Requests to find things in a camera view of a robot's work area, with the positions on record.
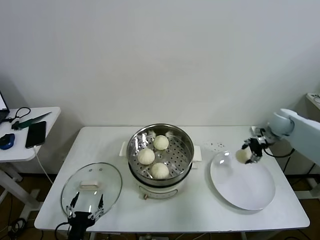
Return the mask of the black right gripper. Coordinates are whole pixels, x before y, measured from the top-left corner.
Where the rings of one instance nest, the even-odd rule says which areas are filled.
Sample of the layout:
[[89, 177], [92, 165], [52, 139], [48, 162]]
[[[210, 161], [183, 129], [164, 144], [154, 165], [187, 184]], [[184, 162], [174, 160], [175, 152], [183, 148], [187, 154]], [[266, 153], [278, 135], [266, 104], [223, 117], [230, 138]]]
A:
[[241, 147], [242, 150], [250, 148], [251, 156], [245, 161], [245, 164], [258, 163], [263, 155], [263, 146], [256, 138], [246, 139]]

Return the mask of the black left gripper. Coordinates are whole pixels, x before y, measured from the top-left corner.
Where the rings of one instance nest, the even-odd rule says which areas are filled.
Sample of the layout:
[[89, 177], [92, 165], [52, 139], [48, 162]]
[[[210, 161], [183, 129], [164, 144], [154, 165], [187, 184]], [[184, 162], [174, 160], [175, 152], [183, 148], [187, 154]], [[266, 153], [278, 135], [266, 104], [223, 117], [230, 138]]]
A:
[[71, 200], [70, 204], [66, 206], [66, 212], [68, 217], [68, 224], [70, 225], [70, 231], [68, 235], [69, 240], [83, 240], [87, 228], [92, 227], [95, 224], [94, 218], [100, 218], [104, 213], [104, 201], [102, 194], [98, 202], [97, 210], [94, 213], [74, 211], [77, 200], [80, 193], [77, 192], [75, 197]]

